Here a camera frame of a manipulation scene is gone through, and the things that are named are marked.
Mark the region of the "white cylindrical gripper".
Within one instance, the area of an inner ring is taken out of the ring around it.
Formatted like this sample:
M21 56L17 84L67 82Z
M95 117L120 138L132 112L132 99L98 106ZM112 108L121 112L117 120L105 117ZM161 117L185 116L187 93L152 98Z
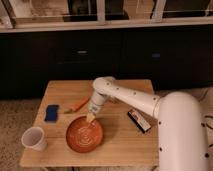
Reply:
M101 111L107 99L107 95L100 94L96 91L93 92L88 104L88 110L90 113L86 115L86 121L88 123L91 123L93 120L96 119L95 115L97 115Z

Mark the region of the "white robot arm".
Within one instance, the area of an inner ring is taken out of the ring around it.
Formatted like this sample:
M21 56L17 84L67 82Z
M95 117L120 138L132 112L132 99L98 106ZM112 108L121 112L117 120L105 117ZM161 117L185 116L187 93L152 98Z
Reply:
M98 77L93 83L88 110L97 115L109 97L158 120L159 171L210 171L208 136L200 103L185 92L164 97L116 83L113 77Z

